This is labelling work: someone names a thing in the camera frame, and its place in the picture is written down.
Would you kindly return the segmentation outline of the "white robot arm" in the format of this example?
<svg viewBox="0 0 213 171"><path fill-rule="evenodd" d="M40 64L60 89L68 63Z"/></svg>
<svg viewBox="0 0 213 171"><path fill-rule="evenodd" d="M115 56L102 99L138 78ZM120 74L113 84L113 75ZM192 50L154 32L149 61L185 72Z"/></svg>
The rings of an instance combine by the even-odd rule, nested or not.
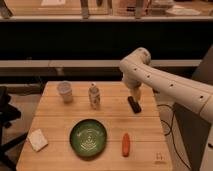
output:
<svg viewBox="0 0 213 171"><path fill-rule="evenodd" d="M139 87L145 83L213 123L213 86L155 69L149 65L150 61L149 51L142 47L120 61L122 81L136 102L141 97Z"/></svg>

